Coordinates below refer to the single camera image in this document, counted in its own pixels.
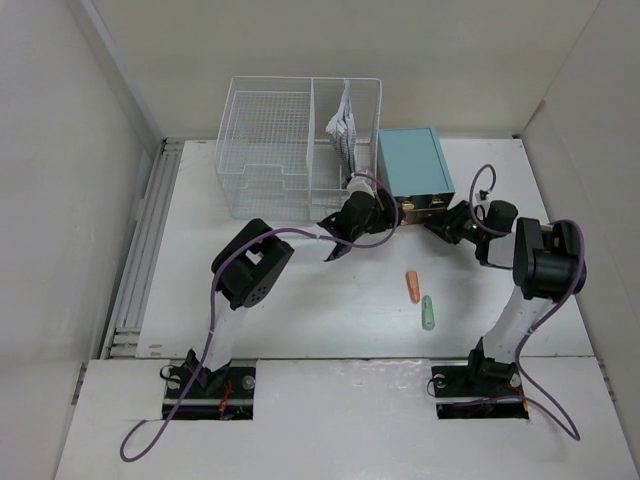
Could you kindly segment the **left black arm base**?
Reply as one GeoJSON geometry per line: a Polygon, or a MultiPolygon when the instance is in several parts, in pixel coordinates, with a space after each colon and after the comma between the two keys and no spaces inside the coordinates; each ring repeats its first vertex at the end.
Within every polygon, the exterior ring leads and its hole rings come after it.
{"type": "MultiPolygon", "coordinates": [[[[256,388],[257,363],[232,361],[216,373],[208,390],[197,382],[173,416],[175,420],[245,421],[252,420],[256,388]]],[[[161,368],[160,378],[165,382],[162,418],[167,419],[177,403],[190,372],[183,365],[168,364],[161,368]]]]}

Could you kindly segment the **clear drawer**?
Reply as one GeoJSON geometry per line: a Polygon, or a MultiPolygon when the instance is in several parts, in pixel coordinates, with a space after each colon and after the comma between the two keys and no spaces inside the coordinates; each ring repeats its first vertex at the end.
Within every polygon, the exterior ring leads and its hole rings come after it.
{"type": "Polygon", "coordinates": [[[445,212],[448,203],[440,198],[435,198],[427,207],[419,208],[416,203],[405,199],[400,202],[400,208],[404,214],[400,224],[413,225],[422,224],[428,217],[445,212]]]}

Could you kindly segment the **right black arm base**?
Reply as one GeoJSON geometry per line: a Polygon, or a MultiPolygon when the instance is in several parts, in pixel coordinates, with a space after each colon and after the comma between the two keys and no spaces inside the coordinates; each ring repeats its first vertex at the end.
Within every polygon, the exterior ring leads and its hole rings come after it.
{"type": "Polygon", "coordinates": [[[439,420],[529,419],[514,362],[496,362],[477,347],[466,364],[435,365],[431,372],[439,420]]]}

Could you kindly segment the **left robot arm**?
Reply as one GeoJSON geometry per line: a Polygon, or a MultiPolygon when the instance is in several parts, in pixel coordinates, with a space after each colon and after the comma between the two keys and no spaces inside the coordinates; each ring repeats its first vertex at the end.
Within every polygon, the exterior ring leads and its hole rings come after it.
{"type": "Polygon", "coordinates": [[[359,239],[383,232],[392,236],[403,219],[398,203],[379,190],[352,193],[339,211],[305,228],[273,228],[259,218],[249,221],[212,262],[209,322],[183,363],[189,372],[187,385],[205,397],[221,390],[237,328],[288,264],[329,263],[356,248],[375,248],[388,239],[367,245],[359,239]]]}

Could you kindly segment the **grey setup guide booklet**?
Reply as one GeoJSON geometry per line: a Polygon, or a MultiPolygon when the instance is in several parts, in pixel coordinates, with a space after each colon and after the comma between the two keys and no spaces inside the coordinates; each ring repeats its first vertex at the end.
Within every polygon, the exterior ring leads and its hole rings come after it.
{"type": "Polygon", "coordinates": [[[341,187],[346,188],[353,175],[362,170],[356,153],[357,130],[349,80],[344,81],[338,109],[327,123],[325,133],[339,157],[341,187]]]}

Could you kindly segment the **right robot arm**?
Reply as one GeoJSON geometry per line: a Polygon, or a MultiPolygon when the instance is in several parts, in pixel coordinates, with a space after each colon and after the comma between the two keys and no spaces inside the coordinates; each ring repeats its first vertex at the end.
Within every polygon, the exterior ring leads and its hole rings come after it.
{"type": "Polygon", "coordinates": [[[513,279],[499,319],[470,351],[467,363],[432,368],[436,395],[505,395],[521,385],[522,343],[538,322],[583,288],[581,233],[569,221],[543,225],[519,217],[513,204],[501,200],[487,207],[462,201],[426,220],[425,228],[449,244],[472,243],[480,265],[508,270],[513,279]]]}

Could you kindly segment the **green plastic case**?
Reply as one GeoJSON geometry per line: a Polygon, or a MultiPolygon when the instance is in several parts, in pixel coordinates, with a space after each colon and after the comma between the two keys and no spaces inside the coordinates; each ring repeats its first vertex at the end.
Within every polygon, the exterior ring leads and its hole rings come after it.
{"type": "Polygon", "coordinates": [[[429,295],[424,295],[421,299],[421,322],[422,328],[426,331],[431,331],[435,328],[433,302],[429,295]]]}

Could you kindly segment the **orange plastic case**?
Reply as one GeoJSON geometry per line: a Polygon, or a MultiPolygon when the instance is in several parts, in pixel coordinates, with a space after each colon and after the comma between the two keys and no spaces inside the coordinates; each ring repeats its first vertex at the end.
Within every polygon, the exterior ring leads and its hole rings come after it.
{"type": "Polygon", "coordinates": [[[421,300],[420,282],[416,271],[407,271],[405,274],[408,294],[413,304],[418,304],[421,300]]]}

